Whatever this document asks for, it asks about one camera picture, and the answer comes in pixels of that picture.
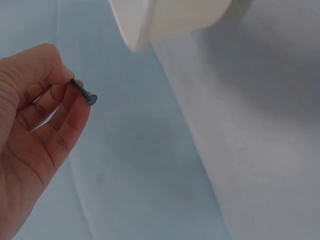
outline finger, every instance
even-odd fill
[[[46,145],[46,150],[57,170],[76,145],[89,118],[91,107],[83,96],[78,96],[63,125]]]
[[[18,110],[32,104],[39,96],[45,93],[50,86],[51,85],[49,83],[41,81],[29,87],[27,90],[25,90],[23,96],[20,98]]]
[[[79,95],[80,92],[71,84],[69,84],[66,89],[62,104],[59,106],[52,118],[34,131],[34,134],[41,140],[42,143],[47,143],[59,131]]]
[[[63,64],[59,50],[52,44],[42,44],[0,60],[2,81],[21,96],[27,88],[41,81],[65,84],[74,74]]]
[[[53,85],[33,104],[17,112],[16,120],[28,131],[38,127],[61,104],[67,84]]]

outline white surface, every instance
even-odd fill
[[[57,45],[99,97],[14,240],[230,240],[156,56],[127,49],[107,0],[1,1],[0,34],[0,57]]]
[[[154,44],[233,240],[320,236],[320,1]]]
[[[126,45],[134,52],[150,40],[205,28],[217,22],[232,0],[109,0]]]

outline nail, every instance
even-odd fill
[[[80,91],[80,93],[82,94],[82,96],[85,97],[86,99],[86,103],[89,105],[89,106],[92,106],[93,104],[96,103],[97,99],[98,99],[98,96],[95,95],[95,94],[91,94],[89,93],[87,90],[84,89],[83,86],[81,86],[79,84],[79,82],[77,80],[75,80],[74,78],[71,79],[71,84]]]

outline white plastic container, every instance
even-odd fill
[[[217,22],[232,0],[109,0],[125,44],[133,52],[150,40],[206,28]]]

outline fingernail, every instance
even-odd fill
[[[82,87],[84,86],[84,82],[81,80],[76,80]]]
[[[71,71],[69,68],[67,68],[66,65],[64,65],[64,74],[67,78],[73,79],[75,77],[75,74],[73,71]]]

